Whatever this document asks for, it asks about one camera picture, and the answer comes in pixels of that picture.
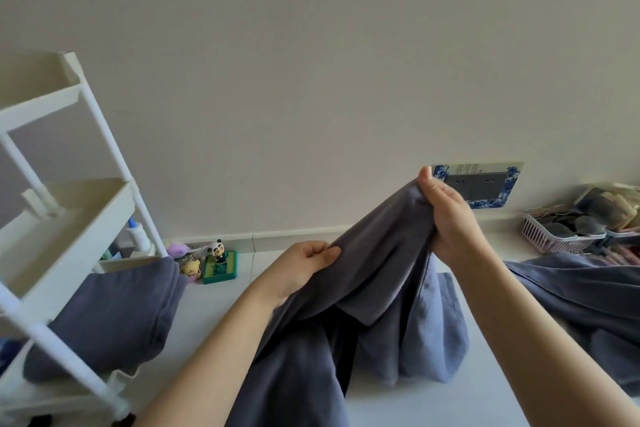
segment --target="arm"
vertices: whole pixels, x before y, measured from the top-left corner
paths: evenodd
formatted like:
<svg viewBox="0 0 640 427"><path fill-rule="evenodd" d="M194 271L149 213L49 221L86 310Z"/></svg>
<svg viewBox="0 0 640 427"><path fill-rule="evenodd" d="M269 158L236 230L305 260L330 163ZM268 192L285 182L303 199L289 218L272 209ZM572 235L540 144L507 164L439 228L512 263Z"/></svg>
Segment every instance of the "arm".
<svg viewBox="0 0 640 427"><path fill-rule="evenodd" d="M471 312L532 427L640 425L640 410L511 274L464 199L420 171L434 206L433 251Z"/></svg>
<svg viewBox="0 0 640 427"><path fill-rule="evenodd" d="M224 426L273 309L338 258L340 249L328 246L297 243L280 255L233 304L136 427Z"/></svg>

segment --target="hand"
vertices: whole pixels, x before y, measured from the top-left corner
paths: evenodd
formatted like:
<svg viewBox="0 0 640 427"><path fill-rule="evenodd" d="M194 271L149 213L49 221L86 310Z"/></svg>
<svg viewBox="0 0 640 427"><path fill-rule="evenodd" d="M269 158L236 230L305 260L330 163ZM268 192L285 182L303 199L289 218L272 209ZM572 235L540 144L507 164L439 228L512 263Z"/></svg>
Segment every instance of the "hand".
<svg viewBox="0 0 640 427"><path fill-rule="evenodd" d="M438 235L433 252L449 267L473 260L478 253L490 253L476 216L460 193L431 175L430 167L418 174L418 184L433 205Z"/></svg>
<svg viewBox="0 0 640 427"><path fill-rule="evenodd" d="M268 269L255 279L252 286L259 289L273 307L304 286L318 270L328 267L340 257L337 246L330 248L325 241L307 241L290 246Z"/></svg>

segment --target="green toy base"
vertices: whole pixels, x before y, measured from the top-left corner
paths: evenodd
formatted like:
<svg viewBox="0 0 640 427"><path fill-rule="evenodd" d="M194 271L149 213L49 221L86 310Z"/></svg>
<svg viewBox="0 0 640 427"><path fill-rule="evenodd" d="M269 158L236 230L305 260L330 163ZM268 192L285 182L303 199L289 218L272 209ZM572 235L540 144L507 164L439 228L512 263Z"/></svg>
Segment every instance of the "green toy base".
<svg viewBox="0 0 640 427"><path fill-rule="evenodd" d="M218 271L220 266L216 263L216 259L209 255L202 269L202 283L203 284L215 284L216 282L222 282L224 280L232 280L238 276L237 264L236 264L236 252L229 252L227 257L227 269L224 273L216 273L216 266Z"/></svg>

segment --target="white wall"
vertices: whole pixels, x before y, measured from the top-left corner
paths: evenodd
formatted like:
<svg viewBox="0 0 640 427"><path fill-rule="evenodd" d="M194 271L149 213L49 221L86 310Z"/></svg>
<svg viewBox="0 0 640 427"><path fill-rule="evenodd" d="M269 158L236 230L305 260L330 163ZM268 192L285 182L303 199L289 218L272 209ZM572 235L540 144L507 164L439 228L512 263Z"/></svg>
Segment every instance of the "white wall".
<svg viewBox="0 0 640 427"><path fill-rule="evenodd" d="M422 164L524 160L511 210L638 182L637 1L0 0L0 46L77 52L165 236L290 230ZM44 178L114 172L80 107L15 138Z"/></svg>

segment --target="gray blanket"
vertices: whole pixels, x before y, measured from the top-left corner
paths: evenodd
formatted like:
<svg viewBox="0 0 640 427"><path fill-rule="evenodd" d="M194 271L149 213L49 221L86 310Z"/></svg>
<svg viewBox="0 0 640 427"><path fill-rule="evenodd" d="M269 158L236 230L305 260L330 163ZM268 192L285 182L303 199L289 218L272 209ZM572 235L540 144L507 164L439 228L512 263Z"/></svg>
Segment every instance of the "gray blanket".
<svg viewBox="0 0 640 427"><path fill-rule="evenodd" d="M133 369L163 350L187 283L170 257L135 269L89 274L49 327L97 373ZM40 348L27 354L28 381L66 375Z"/></svg>
<svg viewBox="0 0 640 427"><path fill-rule="evenodd" d="M623 390L640 394L640 267L570 253L506 264Z"/></svg>
<svg viewBox="0 0 640 427"><path fill-rule="evenodd" d="M338 261L276 309L227 426L348 425L357 348L383 382L449 381L468 336L451 275L430 261L434 231L412 181L338 238Z"/></svg>

